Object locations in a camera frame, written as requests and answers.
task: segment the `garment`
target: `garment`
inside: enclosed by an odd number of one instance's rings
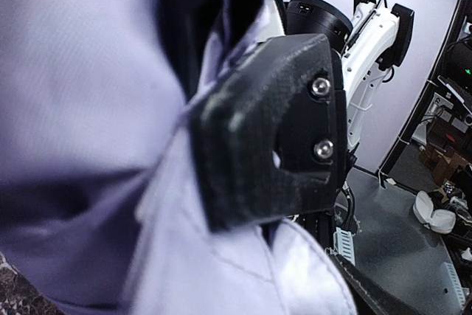
[[[266,12],[198,1],[0,0],[0,250],[72,315],[354,314],[299,227],[206,229],[186,112]]]

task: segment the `table surface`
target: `table surface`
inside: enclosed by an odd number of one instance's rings
[[[451,294],[445,294],[450,283],[441,272],[451,258],[442,238],[414,216],[415,196],[390,184],[384,189],[356,169],[347,180],[361,228],[354,237],[357,268],[422,314],[454,314]]]

